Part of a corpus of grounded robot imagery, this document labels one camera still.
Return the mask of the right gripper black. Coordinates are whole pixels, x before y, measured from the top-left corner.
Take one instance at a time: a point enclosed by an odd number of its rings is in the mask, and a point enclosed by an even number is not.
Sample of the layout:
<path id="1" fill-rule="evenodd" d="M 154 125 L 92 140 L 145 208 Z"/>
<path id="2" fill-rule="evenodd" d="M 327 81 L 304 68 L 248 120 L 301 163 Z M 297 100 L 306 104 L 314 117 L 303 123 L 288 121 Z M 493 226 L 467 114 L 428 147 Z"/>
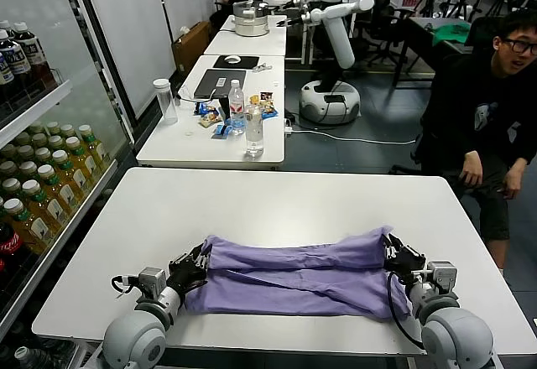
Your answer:
<path id="1" fill-rule="evenodd" d="M 385 247 L 384 269 L 394 273 L 400 282 L 415 282 L 414 271 L 425 267 L 426 258 L 415 249 L 405 245 L 394 234 L 387 235 Z"/>

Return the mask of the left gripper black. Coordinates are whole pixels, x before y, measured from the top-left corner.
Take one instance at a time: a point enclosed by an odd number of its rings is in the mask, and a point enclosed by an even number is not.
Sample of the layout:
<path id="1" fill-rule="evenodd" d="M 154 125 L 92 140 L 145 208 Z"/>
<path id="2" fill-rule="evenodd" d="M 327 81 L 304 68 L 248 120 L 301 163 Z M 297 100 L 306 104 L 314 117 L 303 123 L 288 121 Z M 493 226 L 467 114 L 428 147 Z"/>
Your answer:
<path id="1" fill-rule="evenodd" d="M 206 284 L 211 254 L 203 253 L 202 249 L 203 246 L 198 245 L 169 262 L 169 277 L 166 283 L 177 294 L 187 294 Z"/>

